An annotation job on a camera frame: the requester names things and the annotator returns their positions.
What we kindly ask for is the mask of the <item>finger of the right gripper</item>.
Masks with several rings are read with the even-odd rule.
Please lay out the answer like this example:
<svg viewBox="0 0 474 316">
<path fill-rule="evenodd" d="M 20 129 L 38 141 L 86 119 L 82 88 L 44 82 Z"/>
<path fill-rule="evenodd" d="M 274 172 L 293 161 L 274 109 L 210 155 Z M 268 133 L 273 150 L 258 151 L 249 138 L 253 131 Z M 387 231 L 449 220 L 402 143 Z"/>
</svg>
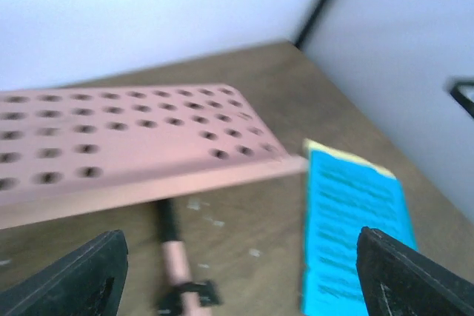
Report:
<svg viewBox="0 0 474 316">
<path fill-rule="evenodd" d="M 473 77 L 452 77 L 447 83 L 447 92 L 473 118 Z"/>
</svg>

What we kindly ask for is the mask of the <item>blue sheet music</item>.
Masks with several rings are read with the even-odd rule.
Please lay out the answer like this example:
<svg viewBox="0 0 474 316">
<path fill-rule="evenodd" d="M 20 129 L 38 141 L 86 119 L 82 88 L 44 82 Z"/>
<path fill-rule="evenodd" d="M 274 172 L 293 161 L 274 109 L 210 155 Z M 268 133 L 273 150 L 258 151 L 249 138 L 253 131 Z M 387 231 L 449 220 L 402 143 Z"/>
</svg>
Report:
<svg viewBox="0 0 474 316">
<path fill-rule="evenodd" d="M 370 167 L 307 151 L 303 315 L 366 315 L 356 270 L 363 227 L 417 249 L 403 187 Z"/>
</svg>

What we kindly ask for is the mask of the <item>yellow sheet music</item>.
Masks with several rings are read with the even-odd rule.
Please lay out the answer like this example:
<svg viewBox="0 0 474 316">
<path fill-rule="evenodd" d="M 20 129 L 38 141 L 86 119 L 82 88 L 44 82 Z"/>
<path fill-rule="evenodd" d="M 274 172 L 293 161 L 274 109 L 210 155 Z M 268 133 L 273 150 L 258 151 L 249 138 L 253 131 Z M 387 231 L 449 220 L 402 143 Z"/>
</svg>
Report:
<svg viewBox="0 0 474 316">
<path fill-rule="evenodd" d="M 343 161 L 348 161 L 354 164 L 358 164 L 359 166 L 370 167 L 374 169 L 377 173 L 396 180 L 396 176 L 387 168 L 374 164 L 358 155 L 325 146 L 323 144 L 320 144 L 319 142 L 310 140 L 308 138 L 304 139 L 304 148 L 308 152 L 312 150 L 325 152 L 328 155 L 331 155 L 337 159 L 341 159 Z"/>
</svg>

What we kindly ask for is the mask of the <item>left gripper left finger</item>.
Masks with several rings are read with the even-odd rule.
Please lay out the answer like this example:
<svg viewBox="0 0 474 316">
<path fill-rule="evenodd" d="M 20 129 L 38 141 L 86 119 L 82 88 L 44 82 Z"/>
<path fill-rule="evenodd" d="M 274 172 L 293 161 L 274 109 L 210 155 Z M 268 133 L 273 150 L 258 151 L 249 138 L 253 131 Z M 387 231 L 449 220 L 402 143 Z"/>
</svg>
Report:
<svg viewBox="0 0 474 316">
<path fill-rule="evenodd" d="M 128 270 L 124 233 L 101 233 L 1 293 L 2 315 L 116 315 Z"/>
</svg>

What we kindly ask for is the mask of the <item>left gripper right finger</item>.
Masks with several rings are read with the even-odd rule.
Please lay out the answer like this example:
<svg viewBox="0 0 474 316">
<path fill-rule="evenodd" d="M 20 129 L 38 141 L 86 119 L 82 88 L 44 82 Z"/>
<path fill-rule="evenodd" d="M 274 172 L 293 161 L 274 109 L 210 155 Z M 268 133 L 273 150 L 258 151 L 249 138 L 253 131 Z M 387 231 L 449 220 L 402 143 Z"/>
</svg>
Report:
<svg viewBox="0 0 474 316">
<path fill-rule="evenodd" d="M 471 282 L 380 229 L 361 229 L 356 268 L 369 316 L 473 314 Z"/>
</svg>

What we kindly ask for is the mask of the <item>pink music stand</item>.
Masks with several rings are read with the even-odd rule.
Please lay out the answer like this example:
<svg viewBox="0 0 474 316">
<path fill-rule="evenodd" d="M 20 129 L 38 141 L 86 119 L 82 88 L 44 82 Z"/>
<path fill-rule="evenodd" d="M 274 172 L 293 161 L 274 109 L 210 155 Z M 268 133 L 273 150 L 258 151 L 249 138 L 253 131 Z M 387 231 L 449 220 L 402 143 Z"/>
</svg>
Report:
<svg viewBox="0 0 474 316">
<path fill-rule="evenodd" d="M 304 172 L 223 84 L 1 94 L 1 227 Z"/>
</svg>

